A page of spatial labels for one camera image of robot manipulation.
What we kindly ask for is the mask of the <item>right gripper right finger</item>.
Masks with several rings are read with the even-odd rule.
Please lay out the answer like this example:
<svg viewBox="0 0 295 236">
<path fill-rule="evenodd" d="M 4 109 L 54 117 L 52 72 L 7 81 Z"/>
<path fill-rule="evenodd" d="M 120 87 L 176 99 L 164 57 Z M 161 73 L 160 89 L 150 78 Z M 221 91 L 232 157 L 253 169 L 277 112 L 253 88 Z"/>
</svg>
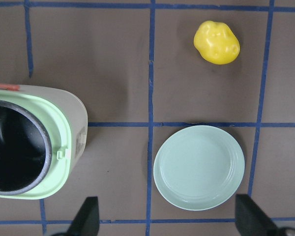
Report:
<svg viewBox="0 0 295 236">
<path fill-rule="evenodd" d="M 236 194 L 235 225 L 241 236 L 280 236 L 274 222 L 247 194 Z"/>
</svg>

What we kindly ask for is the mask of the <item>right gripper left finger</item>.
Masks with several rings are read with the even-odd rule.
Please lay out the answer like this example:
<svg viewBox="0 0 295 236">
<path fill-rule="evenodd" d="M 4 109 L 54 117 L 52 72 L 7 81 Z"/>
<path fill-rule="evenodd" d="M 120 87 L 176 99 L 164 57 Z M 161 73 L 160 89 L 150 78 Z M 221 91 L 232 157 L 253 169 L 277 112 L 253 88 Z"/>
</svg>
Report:
<svg viewBox="0 0 295 236">
<path fill-rule="evenodd" d="M 65 236 L 96 236 L 100 227 L 98 197 L 87 197 Z"/>
</svg>

